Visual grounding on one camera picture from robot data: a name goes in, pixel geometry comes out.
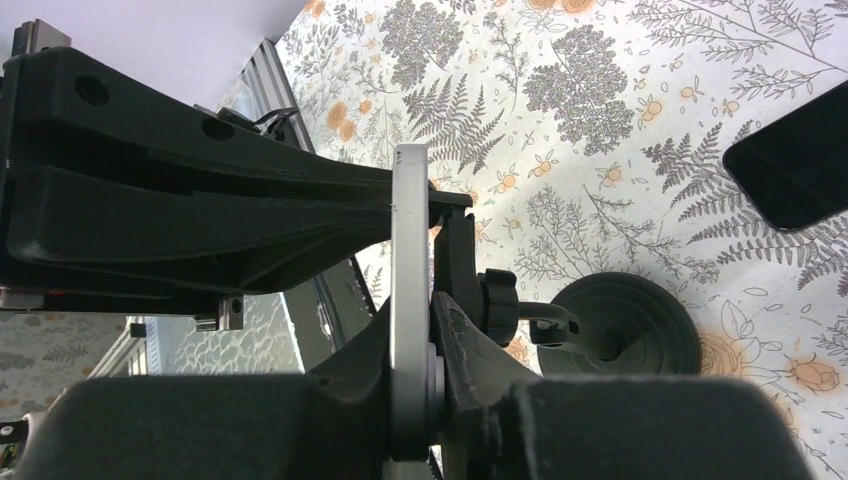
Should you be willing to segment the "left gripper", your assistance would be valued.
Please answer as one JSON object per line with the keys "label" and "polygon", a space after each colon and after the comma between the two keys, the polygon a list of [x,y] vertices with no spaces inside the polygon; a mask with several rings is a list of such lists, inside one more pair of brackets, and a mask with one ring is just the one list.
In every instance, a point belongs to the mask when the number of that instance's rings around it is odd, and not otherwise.
{"label": "left gripper", "polygon": [[264,182],[246,133],[70,48],[18,55],[1,93],[1,306],[243,325],[246,293],[297,286],[390,235],[391,175]]}

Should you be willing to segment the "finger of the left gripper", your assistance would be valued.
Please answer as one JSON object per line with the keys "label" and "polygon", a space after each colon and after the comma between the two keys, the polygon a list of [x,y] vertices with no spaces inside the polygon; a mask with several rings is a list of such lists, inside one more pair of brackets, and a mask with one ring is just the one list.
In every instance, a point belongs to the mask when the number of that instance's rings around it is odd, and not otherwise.
{"label": "finger of the left gripper", "polygon": [[70,47],[39,55],[43,219],[431,218],[469,196],[322,158],[172,99]]}

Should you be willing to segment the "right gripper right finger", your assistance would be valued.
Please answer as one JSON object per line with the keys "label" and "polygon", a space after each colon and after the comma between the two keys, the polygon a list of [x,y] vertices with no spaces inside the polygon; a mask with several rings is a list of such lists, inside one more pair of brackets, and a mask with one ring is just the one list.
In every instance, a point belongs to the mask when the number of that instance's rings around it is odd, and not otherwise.
{"label": "right gripper right finger", "polygon": [[443,352],[448,479],[808,479],[782,415],[726,378],[541,377],[446,293],[431,303]]}

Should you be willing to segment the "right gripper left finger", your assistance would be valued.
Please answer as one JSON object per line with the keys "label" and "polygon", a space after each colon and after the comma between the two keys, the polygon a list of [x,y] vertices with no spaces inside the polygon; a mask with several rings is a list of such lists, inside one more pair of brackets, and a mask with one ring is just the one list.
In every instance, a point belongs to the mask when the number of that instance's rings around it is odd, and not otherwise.
{"label": "right gripper left finger", "polygon": [[98,378],[46,414],[18,479],[378,479],[389,311],[305,374]]}

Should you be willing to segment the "black round-base stand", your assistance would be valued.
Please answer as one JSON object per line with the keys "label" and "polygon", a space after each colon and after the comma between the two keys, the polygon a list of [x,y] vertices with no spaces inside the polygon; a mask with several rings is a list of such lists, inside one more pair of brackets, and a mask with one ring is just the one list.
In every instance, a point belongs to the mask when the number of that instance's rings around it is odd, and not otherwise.
{"label": "black round-base stand", "polygon": [[685,307],[659,285],[619,272],[589,274],[549,303],[521,301],[515,274],[478,272],[467,194],[428,190],[435,239],[434,287],[499,347],[520,322],[539,349],[545,374],[684,374],[701,371],[702,349]]}

